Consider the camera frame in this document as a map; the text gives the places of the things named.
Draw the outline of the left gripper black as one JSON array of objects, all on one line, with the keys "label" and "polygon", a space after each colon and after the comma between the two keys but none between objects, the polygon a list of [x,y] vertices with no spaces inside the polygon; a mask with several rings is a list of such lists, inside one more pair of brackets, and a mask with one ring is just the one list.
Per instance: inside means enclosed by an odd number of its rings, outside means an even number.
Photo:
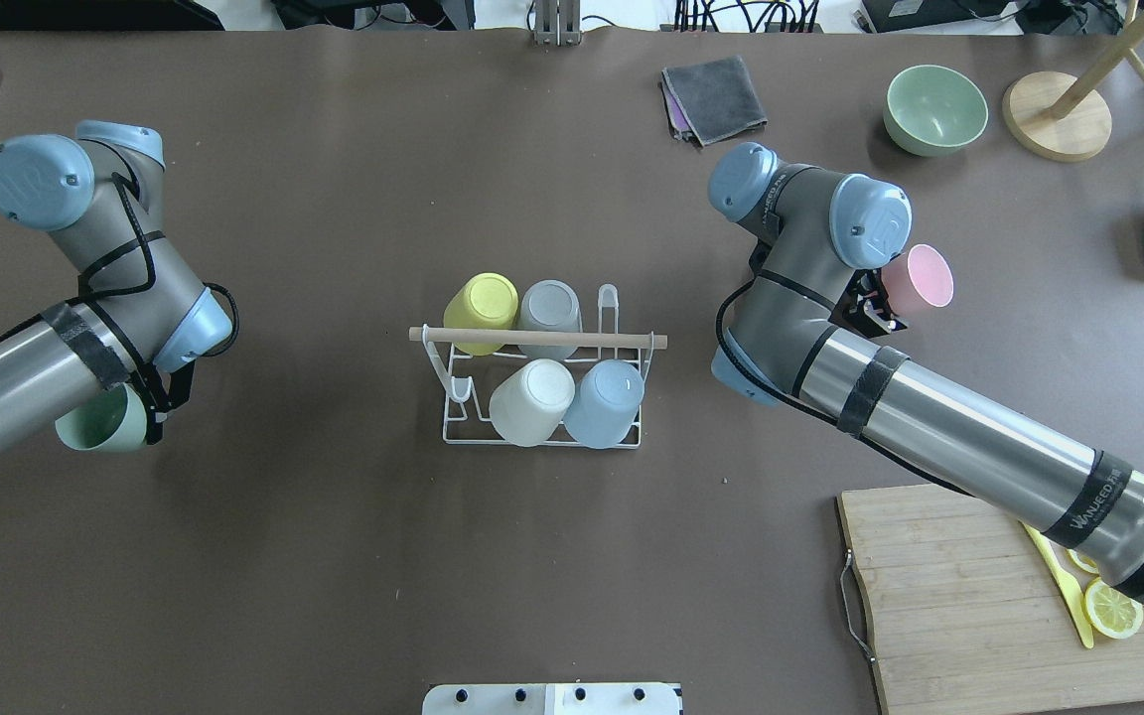
[{"label": "left gripper black", "polygon": [[140,398],[146,416],[145,444],[162,440],[164,422],[183,404],[190,402],[194,384],[194,362],[162,376],[153,363],[140,367]]}]

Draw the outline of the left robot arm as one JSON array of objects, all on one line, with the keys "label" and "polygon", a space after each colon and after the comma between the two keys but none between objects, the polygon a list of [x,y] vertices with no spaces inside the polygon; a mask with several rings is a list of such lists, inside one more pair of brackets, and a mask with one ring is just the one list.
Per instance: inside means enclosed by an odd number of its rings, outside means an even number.
[{"label": "left robot arm", "polygon": [[235,344],[235,297],[165,235],[164,178],[154,128],[84,119],[74,137],[0,142],[0,214],[76,268],[73,297],[0,336],[0,454],[122,386],[154,444],[190,398],[194,363]]}]

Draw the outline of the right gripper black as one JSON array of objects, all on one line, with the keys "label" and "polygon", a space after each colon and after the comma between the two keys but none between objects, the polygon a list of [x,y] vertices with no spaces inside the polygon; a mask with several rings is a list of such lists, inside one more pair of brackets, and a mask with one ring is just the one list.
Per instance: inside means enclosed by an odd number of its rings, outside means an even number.
[{"label": "right gripper black", "polygon": [[881,268],[855,271],[831,313],[831,321],[864,339],[885,337],[908,329],[907,318],[896,313],[887,299],[881,272]]}]

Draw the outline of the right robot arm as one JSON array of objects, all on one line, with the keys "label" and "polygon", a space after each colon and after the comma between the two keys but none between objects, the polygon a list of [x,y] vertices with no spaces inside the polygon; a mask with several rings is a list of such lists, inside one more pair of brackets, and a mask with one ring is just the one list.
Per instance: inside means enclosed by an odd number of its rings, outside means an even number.
[{"label": "right robot arm", "polygon": [[832,321],[855,277],[907,244],[899,186],[744,142],[718,159],[708,199],[757,240],[750,279],[714,318],[718,381],[1002,508],[1144,605],[1144,474]]}]

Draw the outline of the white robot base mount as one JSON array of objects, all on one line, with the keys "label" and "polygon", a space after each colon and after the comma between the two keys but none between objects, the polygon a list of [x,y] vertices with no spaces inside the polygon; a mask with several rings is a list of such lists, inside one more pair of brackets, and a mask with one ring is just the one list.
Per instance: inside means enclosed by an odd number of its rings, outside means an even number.
[{"label": "white robot base mount", "polygon": [[682,714],[680,684],[548,682],[440,684],[423,698],[422,714]]}]

